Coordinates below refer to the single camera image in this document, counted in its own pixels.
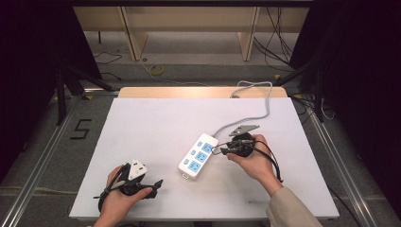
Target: gray cable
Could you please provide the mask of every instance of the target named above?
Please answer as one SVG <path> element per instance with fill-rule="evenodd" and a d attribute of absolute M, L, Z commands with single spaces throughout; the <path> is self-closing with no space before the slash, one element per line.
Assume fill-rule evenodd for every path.
<path fill-rule="evenodd" d="M 243 118 L 243 119 L 241 119 L 241 120 L 238 120 L 238 121 L 236 121 L 236 122 L 230 123 L 230 124 L 228 124 L 228 125 L 225 125 L 225 126 L 221 127 L 220 129 L 218 129 L 218 130 L 212 135 L 213 137 L 216 137 L 217 134 L 218 134 L 219 132 L 221 132 L 222 130 L 224 130 L 224 129 L 228 128 L 228 127 L 232 127 L 232 126 L 234 126 L 234 125 L 237 125 L 237 124 L 240 124 L 240 123 L 246 122 L 246 121 L 252 121 L 252 120 L 262 119 L 262 118 L 267 117 L 267 116 L 270 114 L 269 97 L 270 97 L 270 93 L 271 93 L 272 86 L 273 86 L 272 83 L 271 83 L 271 82 L 268 82 L 268 81 L 266 81 L 266 82 L 248 82 L 248 81 L 241 80 L 241 81 L 237 84 L 237 86 L 239 86 L 239 84 L 241 84 L 241 83 L 249 83 L 249 84 L 251 84 L 251 85 L 248 86 L 248 87 L 243 87 L 243 88 L 240 88 L 240 89 L 234 91 L 234 92 L 230 95 L 230 98 L 232 98 L 232 97 L 234 96 L 234 94 L 236 94 L 236 93 L 238 93 L 238 92 L 240 92 L 240 91 L 243 91 L 243 90 L 252 88 L 252 87 L 254 87 L 255 85 L 261 85 L 261 84 L 269 84 L 269 85 L 270 85 L 270 88 L 269 88 L 269 91 L 268 91 L 268 95 L 266 96 L 266 99 L 265 99 L 266 113 L 265 113 L 264 115 L 262 115 L 262 116 L 247 117 L 247 118 Z"/>

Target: right hand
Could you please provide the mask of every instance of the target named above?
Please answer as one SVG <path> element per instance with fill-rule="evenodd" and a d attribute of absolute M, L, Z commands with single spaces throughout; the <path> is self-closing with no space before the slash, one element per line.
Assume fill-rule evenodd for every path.
<path fill-rule="evenodd" d="M 253 139 L 256 141 L 256 148 L 271 156 L 270 150 L 262 143 L 257 142 L 259 141 L 265 144 L 268 143 L 263 135 L 255 134 L 253 135 Z M 259 181 L 268 191 L 270 196 L 272 196 L 278 189 L 283 187 L 283 185 L 274 175 L 272 163 L 262 154 L 253 151 L 248 157 L 244 158 L 233 153 L 228 153 L 227 157 L 240 165 L 248 174 L 248 176 Z"/>

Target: sleeve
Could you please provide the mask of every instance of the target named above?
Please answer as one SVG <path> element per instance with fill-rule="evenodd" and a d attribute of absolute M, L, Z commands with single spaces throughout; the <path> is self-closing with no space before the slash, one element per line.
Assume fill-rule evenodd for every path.
<path fill-rule="evenodd" d="M 322 226 L 301 200 L 286 187 L 271 197 L 266 214 L 273 227 Z"/>

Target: power cord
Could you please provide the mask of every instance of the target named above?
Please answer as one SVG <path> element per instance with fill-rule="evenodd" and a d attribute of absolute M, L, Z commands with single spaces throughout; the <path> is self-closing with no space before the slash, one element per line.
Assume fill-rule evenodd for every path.
<path fill-rule="evenodd" d="M 113 60 L 111 60 L 111 61 L 107 61 L 107 62 L 96 62 L 96 63 L 98 63 L 98 64 L 108 64 L 108 63 L 111 63 L 111 62 L 113 62 L 113 61 L 117 61 L 117 60 L 119 60 L 119 59 L 121 59 L 121 58 L 123 57 L 122 55 L 112 54 L 112 53 L 109 53 L 109 52 L 101 52 L 100 54 L 95 55 L 94 58 L 97 58 L 97 57 L 99 57 L 100 55 L 103 55 L 103 54 L 108 54 L 108 55 L 116 56 L 117 58 L 116 58 L 116 59 L 113 59 Z"/>
<path fill-rule="evenodd" d="M 240 89 L 238 89 L 238 90 L 232 92 L 232 94 L 230 95 L 230 97 L 233 97 L 236 93 L 238 93 L 238 92 L 240 92 L 240 91 L 243 91 L 243 90 L 252 88 L 252 87 L 254 87 L 255 85 L 268 84 L 268 85 L 270 86 L 269 91 L 268 91 L 268 94 L 267 94 L 267 96 L 266 96 L 266 98 L 265 98 L 266 113 L 265 113 L 264 115 L 262 115 L 262 116 L 247 117 L 247 118 L 240 119 L 240 120 L 238 120 L 238 121 L 236 121 L 236 122 L 227 124 L 227 125 L 221 127 L 220 129 L 218 129 L 214 134 L 212 134 L 213 137 L 216 137 L 222 130 L 224 130 L 224 129 L 228 128 L 228 127 L 232 127 L 232 126 L 234 126 L 234 125 L 237 125 L 237 124 L 240 124 L 240 123 L 246 122 L 246 121 L 263 119 L 263 118 L 267 117 L 267 116 L 270 114 L 269 98 L 270 98 L 270 93 L 271 93 L 272 86 L 273 86 L 272 83 L 271 83 L 271 82 L 268 82 L 268 81 L 266 81 L 266 82 L 248 82 L 248 81 L 245 81 L 245 80 L 241 80 L 241 81 L 237 84 L 237 86 L 239 86 L 241 83 L 248 83 L 248 84 L 251 84 L 251 85 L 249 85 L 249 86 L 247 86 L 247 87 L 244 87 L 244 88 L 240 88 Z"/>

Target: metal frame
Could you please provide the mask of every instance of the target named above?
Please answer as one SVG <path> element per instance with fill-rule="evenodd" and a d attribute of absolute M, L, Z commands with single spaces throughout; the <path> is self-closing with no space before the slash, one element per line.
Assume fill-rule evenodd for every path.
<path fill-rule="evenodd" d="M 30 201 L 30 198 L 32 197 L 32 194 L 38 185 L 39 181 L 41 180 L 44 171 L 46 170 L 46 167 L 48 163 L 50 162 L 53 153 L 55 152 L 62 135 L 65 132 L 65 129 L 67 128 L 70 119 L 73 116 L 75 108 L 78 106 L 80 103 L 81 96 L 73 96 L 69 102 L 68 108 L 67 108 L 67 113 L 64 118 L 64 120 L 61 122 L 59 126 L 55 129 L 53 132 L 53 135 L 51 136 L 49 142 L 47 143 L 44 152 L 39 159 L 38 163 L 35 165 L 34 169 L 32 170 L 32 173 L 30 174 L 29 178 L 26 180 L 26 183 L 24 184 L 23 188 L 21 189 L 20 193 L 18 194 L 17 198 L 13 202 L 12 206 L 8 210 L 8 213 L 6 215 L 6 218 L 3 220 L 1 226 L 2 227 L 10 227 L 10 226 L 16 226 L 17 223 L 19 222 L 21 216 L 23 215 L 27 204 Z"/>
<path fill-rule="evenodd" d="M 321 137 L 324 147 L 329 155 L 337 173 L 339 174 L 339 178 L 344 186 L 344 189 L 351 201 L 354 205 L 354 208 L 357 212 L 357 216 L 363 226 L 378 226 L 375 218 L 369 208 L 368 203 L 363 198 L 361 192 L 357 188 L 354 179 L 352 178 L 348 168 L 346 167 L 345 163 L 342 161 L 342 158 L 337 150 L 336 146 L 334 145 L 333 140 L 330 137 L 327 128 L 325 127 L 324 123 L 321 123 L 318 117 L 313 113 L 311 115 L 313 125 L 315 126 L 316 132 Z"/>

